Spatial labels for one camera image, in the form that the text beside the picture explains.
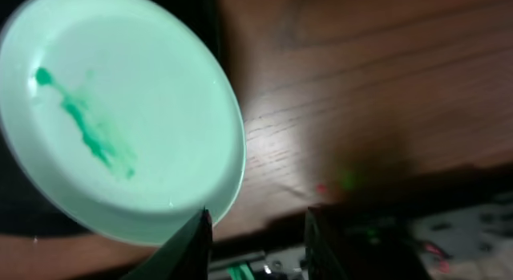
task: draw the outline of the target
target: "brown wooden tabletop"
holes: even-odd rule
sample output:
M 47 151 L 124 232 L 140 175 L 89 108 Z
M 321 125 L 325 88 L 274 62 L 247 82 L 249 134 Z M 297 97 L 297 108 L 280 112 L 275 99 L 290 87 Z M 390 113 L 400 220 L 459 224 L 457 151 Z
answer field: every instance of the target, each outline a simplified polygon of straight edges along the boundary
M 216 239 L 332 200 L 317 186 L 347 171 L 370 185 L 513 160 L 513 0 L 219 1 L 248 162 Z M 70 277 L 152 251 L 0 237 L 0 278 Z

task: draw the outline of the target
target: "black object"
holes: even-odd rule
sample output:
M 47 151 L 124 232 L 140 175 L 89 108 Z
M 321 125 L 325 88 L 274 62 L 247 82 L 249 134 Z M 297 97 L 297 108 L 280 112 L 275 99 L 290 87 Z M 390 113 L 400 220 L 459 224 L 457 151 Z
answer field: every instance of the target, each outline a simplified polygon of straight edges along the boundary
M 0 0 L 0 22 L 26 0 Z M 189 26 L 219 59 L 220 32 L 216 0 L 152 0 Z M 88 230 L 56 209 L 30 183 L 0 139 L 0 233 L 58 237 Z

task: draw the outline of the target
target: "green liquid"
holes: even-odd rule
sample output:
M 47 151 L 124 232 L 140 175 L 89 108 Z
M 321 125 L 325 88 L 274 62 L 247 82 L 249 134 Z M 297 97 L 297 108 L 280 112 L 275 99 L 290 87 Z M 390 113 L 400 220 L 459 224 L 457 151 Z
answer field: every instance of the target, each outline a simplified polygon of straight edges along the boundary
M 54 80 L 51 73 L 44 67 L 40 67 L 35 74 L 35 79 L 40 86 L 54 88 L 63 97 L 61 108 L 69 114 L 82 133 L 83 143 L 91 150 L 94 157 L 98 158 L 114 174 L 121 173 L 127 179 L 134 176 L 135 170 L 131 166 L 134 154 L 120 138 L 104 118 L 91 110 L 94 102 L 83 95 L 74 95 Z

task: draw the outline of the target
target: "plate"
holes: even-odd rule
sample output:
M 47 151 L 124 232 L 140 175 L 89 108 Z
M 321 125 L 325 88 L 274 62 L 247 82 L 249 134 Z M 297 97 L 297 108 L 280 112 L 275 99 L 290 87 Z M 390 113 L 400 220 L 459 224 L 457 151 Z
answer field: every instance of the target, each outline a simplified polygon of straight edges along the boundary
M 244 127 L 207 47 L 149 0 L 29 0 L 4 26 L 0 121 L 30 181 L 86 227 L 160 245 L 240 190 Z

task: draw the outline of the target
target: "wooden surface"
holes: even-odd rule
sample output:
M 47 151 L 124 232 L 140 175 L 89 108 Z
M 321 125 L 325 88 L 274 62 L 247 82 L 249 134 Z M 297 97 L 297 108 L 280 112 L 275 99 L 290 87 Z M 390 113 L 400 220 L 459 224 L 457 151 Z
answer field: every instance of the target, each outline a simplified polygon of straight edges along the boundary
M 513 160 L 513 0 L 220 0 L 220 10 L 248 163 L 216 239 L 333 200 L 315 187 L 343 169 L 385 185 Z M 0 278 L 69 277 L 151 252 L 100 236 L 1 237 Z

